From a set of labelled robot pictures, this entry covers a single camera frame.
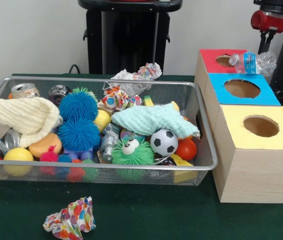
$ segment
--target white towel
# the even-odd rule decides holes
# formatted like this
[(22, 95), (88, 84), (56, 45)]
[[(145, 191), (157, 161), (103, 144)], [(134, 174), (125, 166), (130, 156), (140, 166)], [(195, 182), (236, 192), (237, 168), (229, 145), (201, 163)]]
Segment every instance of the white towel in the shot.
[(42, 97), (0, 99), (0, 124), (22, 134), (22, 148), (46, 137), (60, 121), (59, 114), (59, 109)]

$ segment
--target bottle label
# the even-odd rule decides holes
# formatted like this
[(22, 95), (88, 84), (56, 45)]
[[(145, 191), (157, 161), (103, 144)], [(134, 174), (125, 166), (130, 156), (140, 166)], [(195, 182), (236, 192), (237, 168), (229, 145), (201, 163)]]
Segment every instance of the bottle label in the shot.
[(247, 74), (256, 74), (256, 55), (252, 52), (243, 54), (243, 64)]

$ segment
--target purple toy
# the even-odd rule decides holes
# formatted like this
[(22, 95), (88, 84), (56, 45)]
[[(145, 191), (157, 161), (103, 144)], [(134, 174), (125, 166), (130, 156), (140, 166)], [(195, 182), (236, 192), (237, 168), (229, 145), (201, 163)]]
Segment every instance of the purple toy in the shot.
[(87, 151), (68, 151), (64, 149), (63, 153), (71, 159), (80, 159), (82, 161), (87, 159), (93, 159), (93, 148), (91, 147)]

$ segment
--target green spiky ball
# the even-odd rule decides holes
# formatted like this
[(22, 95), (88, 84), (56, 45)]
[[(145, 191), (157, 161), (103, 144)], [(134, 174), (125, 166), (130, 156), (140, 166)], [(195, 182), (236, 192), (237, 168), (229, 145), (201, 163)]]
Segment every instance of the green spiky ball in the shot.
[[(122, 147), (128, 139), (122, 139), (112, 149), (112, 163), (125, 165), (151, 165), (154, 163), (154, 152), (147, 141), (142, 141), (135, 151), (130, 155), (123, 154)], [(118, 175), (129, 181), (139, 181), (145, 170), (143, 169), (116, 169)]]
[[(86, 159), (84, 161), (82, 161), (83, 164), (94, 164), (95, 162), (93, 162), (91, 159)], [(100, 174), (100, 169), (99, 168), (89, 168), (89, 167), (85, 167), (85, 176), (83, 177), (84, 181), (86, 182), (94, 182), (99, 174)]]
[(80, 88), (76, 87), (72, 90), (72, 93), (79, 93), (79, 92), (83, 92), (85, 94), (92, 96), (95, 99), (96, 103), (98, 104), (98, 99), (97, 99), (96, 95), (92, 91), (88, 91), (88, 89), (86, 87), (80, 87)]

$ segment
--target crumpled paper ball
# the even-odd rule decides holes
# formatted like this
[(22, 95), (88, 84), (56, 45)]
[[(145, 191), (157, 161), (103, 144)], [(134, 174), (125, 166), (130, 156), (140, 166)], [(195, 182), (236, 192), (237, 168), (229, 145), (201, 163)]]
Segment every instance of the crumpled paper ball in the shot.
[(47, 216), (43, 228), (63, 240), (82, 240), (82, 232), (96, 228), (91, 197), (82, 197), (72, 202), (59, 213)]

